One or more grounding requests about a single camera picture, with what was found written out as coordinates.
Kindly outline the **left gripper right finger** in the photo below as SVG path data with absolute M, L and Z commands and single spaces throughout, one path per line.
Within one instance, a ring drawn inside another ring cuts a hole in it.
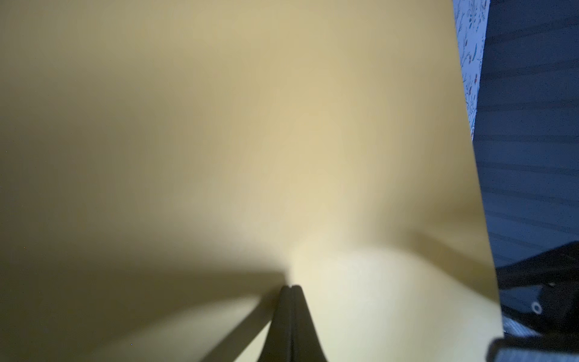
M 291 361 L 327 362 L 302 287 L 292 286 L 291 293 L 293 308 Z

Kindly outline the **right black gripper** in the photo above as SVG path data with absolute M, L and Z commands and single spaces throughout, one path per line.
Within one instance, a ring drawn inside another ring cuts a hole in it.
M 496 269 L 501 291 L 539 286 L 527 313 L 502 305 L 504 333 L 487 361 L 578 360 L 578 243 Z

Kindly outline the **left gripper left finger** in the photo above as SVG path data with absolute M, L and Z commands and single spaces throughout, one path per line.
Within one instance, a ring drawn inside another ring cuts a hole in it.
M 293 295 L 291 287 L 280 290 L 258 362 L 289 362 L 292 359 Z

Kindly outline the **yellow rectangular paper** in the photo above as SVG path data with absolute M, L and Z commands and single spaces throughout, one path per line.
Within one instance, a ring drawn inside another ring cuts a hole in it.
M 482 361 L 450 1 L 3 1 L 1 359 Z

